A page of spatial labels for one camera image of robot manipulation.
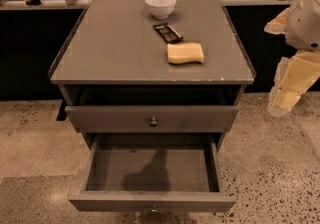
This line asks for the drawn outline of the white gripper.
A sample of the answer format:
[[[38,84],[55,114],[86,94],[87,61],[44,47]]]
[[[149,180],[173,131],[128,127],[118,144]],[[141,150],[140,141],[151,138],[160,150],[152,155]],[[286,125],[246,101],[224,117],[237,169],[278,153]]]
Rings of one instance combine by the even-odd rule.
[[[265,25],[264,31],[286,33],[288,45],[303,49],[291,58],[282,57],[277,66],[267,110],[280,117],[289,113],[320,78],[320,54],[316,53],[320,51],[320,0],[294,0],[289,9]]]

